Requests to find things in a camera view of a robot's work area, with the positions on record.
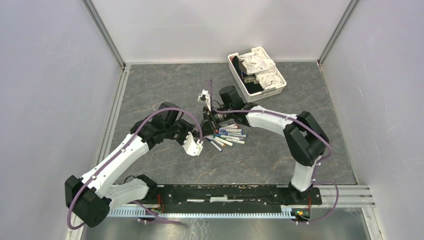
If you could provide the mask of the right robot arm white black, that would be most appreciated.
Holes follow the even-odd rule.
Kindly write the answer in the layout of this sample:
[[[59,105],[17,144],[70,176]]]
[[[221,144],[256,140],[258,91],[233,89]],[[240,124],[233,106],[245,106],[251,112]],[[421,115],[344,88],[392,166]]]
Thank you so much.
[[[239,125],[261,128],[283,136],[296,162],[288,184],[289,199],[295,204],[306,201],[313,187],[315,166],[325,151],[331,149],[329,138],[313,115],[307,111],[300,114],[281,113],[245,102],[233,85],[222,88],[219,95],[222,104],[218,108],[212,106],[212,95],[206,89],[197,98],[206,105],[201,124],[203,134],[211,135],[218,131],[221,123],[233,120]]]

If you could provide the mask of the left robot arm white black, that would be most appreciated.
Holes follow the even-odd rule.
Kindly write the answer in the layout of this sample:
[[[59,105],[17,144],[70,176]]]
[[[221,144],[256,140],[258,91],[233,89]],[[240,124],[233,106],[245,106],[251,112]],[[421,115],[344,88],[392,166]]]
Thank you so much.
[[[135,200],[153,203],[157,190],[136,178],[114,186],[117,178],[137,159],[164,140],[175,140],[190,156],[203,149],[200,122],[187,110],[163,102],[160,109],[134,124],[123,142],[81,177],[71,175],[64,183],[66,223],[70,230],[99,225],[109,211]]]

